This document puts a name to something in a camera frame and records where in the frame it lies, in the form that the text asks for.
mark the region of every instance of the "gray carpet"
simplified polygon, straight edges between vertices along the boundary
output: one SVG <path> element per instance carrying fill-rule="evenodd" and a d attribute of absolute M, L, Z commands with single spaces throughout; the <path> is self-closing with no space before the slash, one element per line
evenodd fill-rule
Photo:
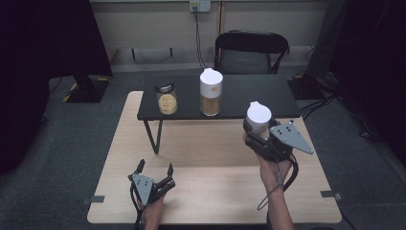
<path fill-rule="evenodd" d="M 282 67 L 294 76 L 301 67 Z M 74 83 L 63 78 L 50 97 L 47 118 L 18 169 L 0 175 L 0 229 L 133 229 L 132 224 L 91 224 L 84 198 L 96 190 L 127 94 L 142 90 L 149 76 L 200 74 L 200 69 L 117 73 L 101 103 L 63 103 Z M 58 79 L 50 81 L 54 88 Z M 304 107 L 313 101 L 298 101 Z M 406 184 L 385 143 L 358 135 L 360 120 L 334 100 L 305 124 L 338 205 L 356 229 L 405 229 Z M 296 224 L 297 229 L 337 224 Z M 257 226 L 163 226 L 161 229 L 265 229 Z"/>

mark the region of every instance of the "white lid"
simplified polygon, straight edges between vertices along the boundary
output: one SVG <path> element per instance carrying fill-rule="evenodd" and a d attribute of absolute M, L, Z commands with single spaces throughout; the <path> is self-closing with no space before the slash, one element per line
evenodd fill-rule
<path fill-rule="evenodd" d="M 212 68 L 206 68 L 200 75 L 200 93 L 206 98 L 221 95 L 223 75 Z"/>
<path fill-rule="evenodd" d="M 254 123 L 263 124 L 271 120 L 272 112 L 267 106 L 258 102 L 252 102 L 251 106 L 248 108 L 247 116 Z"/>

